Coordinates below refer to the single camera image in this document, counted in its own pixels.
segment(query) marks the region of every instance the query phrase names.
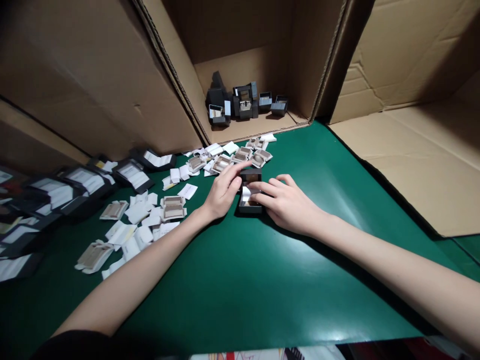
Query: forearm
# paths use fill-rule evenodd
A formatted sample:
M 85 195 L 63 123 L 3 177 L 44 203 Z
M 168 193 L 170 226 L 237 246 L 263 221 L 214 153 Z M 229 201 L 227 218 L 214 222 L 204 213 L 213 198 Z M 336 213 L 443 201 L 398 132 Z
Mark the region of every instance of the forearm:
M 312 237 L 388 286 L 472 355 L 480 353 L 480 284 L 329 215 Z
M 93 330 L 113 335 L 209 222 L 202 208 L 195 210 L 179 226 L 97 286 L 53 335 L 68 330 Z

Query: cardboard panel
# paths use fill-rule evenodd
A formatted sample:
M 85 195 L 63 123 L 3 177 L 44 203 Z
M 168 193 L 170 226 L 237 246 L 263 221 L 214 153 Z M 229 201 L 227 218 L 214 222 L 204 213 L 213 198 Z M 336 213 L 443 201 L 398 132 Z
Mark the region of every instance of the cardboard panel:
M 162 1 L 157 0 L 137 0 L 134 4 L 149 32 L 156 55 L 164 64 L 185 109 L 198 127 L 202 139 L 211 144 L 212 129 L 205 110 L 206 97 L 167 9 Z
M 480 110 L 457 98 L 330 128 L 442 236 L 480 233 Z
M 288 44 L 293 0 L 163 0 L 193 64 Z
M 24 174 L 62 165 L 86 164 L 89 157 L 4 101 L 0 101 L 0 162 Z
M 341 23 L 345 2 L 295 2 L 288 93 L 300 113 L 308 119 L 314 116 L 314 107 L 328 70 L 328 61 L 332 55 L 333 41 Z
M 288 44 L 284 41 L 195 64 L 203 93 L 212 83 L 212 74 L 220 71 L 228 91 L 256 81 L 257 91 L 272 92 L 273 97 L 286 93 Z
M 476 0 L 376 1 L 349 73 L 361 74 L 375 111 L 444 99 L 480 68 L 479 33 Z M 338 104 L 350 109 L 335 109 L 332 124 L 373 110 L 348 87 Z
M 15 1 L 2 8 L 0 93 L 91 155 L 200 146 L 131 3 Z
M 309 123 L 306 119 L 299 122 L 304 126 Z M 290 112 L 282 118 L 273 117 L 271 114 L 259 114 L 258 118 L 249 121 L 232 121 L 230 126 L 219 131 L 213 132 L 215 143 L 228 143 L 229 141 L 239 142 L 247 140 L 254 136 L 266 133 L 281 133 L 292 128 L 296 128 L 298 123 L 291 116 Z

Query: open ring box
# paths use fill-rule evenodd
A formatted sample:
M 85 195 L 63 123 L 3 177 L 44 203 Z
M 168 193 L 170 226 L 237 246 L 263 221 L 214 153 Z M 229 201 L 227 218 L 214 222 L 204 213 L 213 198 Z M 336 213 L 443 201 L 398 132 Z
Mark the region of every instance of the open ring box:
M 260 193 L 260 190 L 249 189 L 248 184 L 262 181 L 262 169 L 252 168 L 244 169 L 240 172 L 241 177 L 241 194 L 238 202 L 237 212 L 245 215 L 260 215 L 264 211 L 264 207 L 258 202 L 250 201 L 251 194 Z

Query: right hand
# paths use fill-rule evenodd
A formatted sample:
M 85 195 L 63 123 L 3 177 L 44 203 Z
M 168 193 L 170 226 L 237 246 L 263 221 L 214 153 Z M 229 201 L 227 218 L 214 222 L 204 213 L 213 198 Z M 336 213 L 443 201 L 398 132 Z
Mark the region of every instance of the right hand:
M 275 224 L 291 232 L 311 237 L 315 225 L 322 219 L 327 220 L 331 216 L 315 205 L 300 190 L 290 175 L 278 175 L 276 178 L 268 180 L 268 183 L 252 182 L 248 187 L 272 196 L 254 193 L 250 200 L 265 206 L 267 214 Z

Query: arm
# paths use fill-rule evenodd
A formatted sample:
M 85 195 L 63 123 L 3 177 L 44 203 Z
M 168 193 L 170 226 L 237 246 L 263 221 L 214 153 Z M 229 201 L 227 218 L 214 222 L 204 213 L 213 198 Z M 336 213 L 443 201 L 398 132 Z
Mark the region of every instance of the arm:
M 211 221 L 223 217 L 242 185 L 240 170 L 227 167 L 215 180 L 205 203 L 179 226 L 135 256 L 98 285 L 55 331 L 91 330 L 113 335 L 152 291 L 190 241 Z
M 471 355 L 480 354 L 480 284 L 369 235 L 318 208 L 290 175 L 249 185 L 280 227 L 314 238 L 357 263 Z

